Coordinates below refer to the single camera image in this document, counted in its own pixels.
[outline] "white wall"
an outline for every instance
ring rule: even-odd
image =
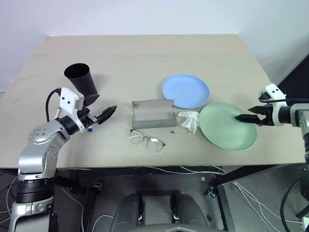
[[[309,1],[1,0],[0,91],[46,35],[226,33],[279,83],[309,53]]]

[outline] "gray floor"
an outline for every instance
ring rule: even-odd
[[[227,171],[231,171],[236,167],[225,167]],[[252,192],[257,199],[264,203],[270,210],[279,215],[279,207],[281,199],[290,186],[290,184],[298,176],[299,165],[290,165],[287,167],[270,170],[268,172],[248,177],[239,181],[245,188]],[[0,189],[9,184],[13,176],[3,174],[0,177]],[[105,188],[101,196],[97,200],[95,219],[102,214],[114,215],[118,204],[125,195],[133,193],[137,190],[180,190],[190,194],[200,205],[204,215],[209,215],[210,227],[222,229],[222,221],[217,201],[212,201],[204,196],[208,182],[212,176],[209,174],[191,174],[191,175],[142,175],[142,176],[112,176],[103,178]],[[233,185],[226,185],[225,190],[230,204],[233,221],[237,232],[266,232],[267,227],[264,225],[258,215],[250,208],[239,190]],[[0,211],[5,210],[5,194],[6,191],[0,194]],[[80,202],[84,202],[83,195],[73,195]],[[81,223],[80,206],[71,200],[61,188],[57,187],[55,192],[55,209],[58,214],[59,232],[79,231]],[[169,197],[144,197],[146,224],[154,223],[169,223],[170,209]],[[297,220],[295,213],[300,211],[307,205],[307,202],[301,197],[298,186],[296,186],[286,204],[285,215],[286,219]],[[272,216],[268,211],[263,211],[268,220],[279,231],[283,232],[281,220]],[[0,214],[0,221],[6,219],[7,214]],[[108,232],[111,218],[103,217],[98,221],[95,231]],[[288,223],[290,230],[293,232],[303,231],[298,224]],[[0,227],[0,232],[7,229]]]

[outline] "eyeglass frame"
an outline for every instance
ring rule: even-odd
[[[148,141],[149,141],[149,140],[151,140],[151,139],[156,139],[157,141],[159,141],[160,143],[162,143],[162,148],[160,149],[159,146],[158,146],[158,144],[157,144],[157,141],[154,142],[154,143],[157,145],[157,147],[158,147],[159,153],[162,154],[161,150],[162,150],[163,147],[166,145],[164,142],[162,142],[162,141],[159,140],[158,138],[149,137],[149,136],[147,136],[147,135],[144,135],[143,132],[141,132],[141,131],[139,131],[139,130],[135,130],[135,129],[130,129],[130,134],[131,134],[133,131],[140,133],[140,136],[143,136],[143,140],[142,140],[139,144],[135,144],[135,143],[132,142],[131,138],[133,138],[133,137],[135,137],[135,136],[138,136],[138,135],[128,136],[128,139],[131,141],[132,144],[134,144],[134,145],[140,145],[140,144],[142,144],[142,143],[144,142],[145,138],[147,139],[146,144],[148,144]]]

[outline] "eyeglasses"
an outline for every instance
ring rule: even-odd
[[[144,135],[139,130],[130,130],[130,136],[128,139],[135,145],[141,144],[144,139],[147,139],[147,149],[148,151],[155,152],[155,153],[162,153],[161,150],[165,146],[164,142],[159,139],[148,137]]]

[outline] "green plate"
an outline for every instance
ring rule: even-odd
[[[257,140],[257,128],[252,123],[242,123],[235,116],[246,114],[242,109],[227,103],[205,106],[199,114],[199,126],[214,145],[229,151],[244,151]]]

